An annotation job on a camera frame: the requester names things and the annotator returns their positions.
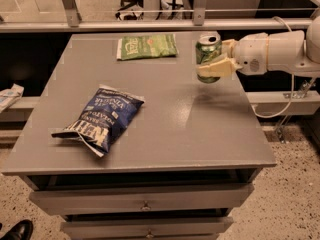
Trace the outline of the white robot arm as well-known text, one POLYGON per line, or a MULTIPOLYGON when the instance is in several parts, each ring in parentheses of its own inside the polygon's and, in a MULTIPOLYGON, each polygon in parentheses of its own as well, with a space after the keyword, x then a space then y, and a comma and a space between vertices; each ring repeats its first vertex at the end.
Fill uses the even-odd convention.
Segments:
POLYGON ((300 77, 320 77, 320 17, 302 30, 258 33, 222 42, 222 54, 196 68, 200 78, 216 78, 238 71, 264 75, 282 71, 300 77))

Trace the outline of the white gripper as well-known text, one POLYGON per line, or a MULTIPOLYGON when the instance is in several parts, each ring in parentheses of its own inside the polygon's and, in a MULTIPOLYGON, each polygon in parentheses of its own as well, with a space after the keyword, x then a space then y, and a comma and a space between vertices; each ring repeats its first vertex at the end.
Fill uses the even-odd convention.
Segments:
POLYGON ((197 67, 197 75, 203 78, 227 77, 236 70, 245 75, 263 75, 267 72, 266 33, 251 34, 239 41, 222 41, 222 54, 228 57, 215 62, 207 62, 197 67))

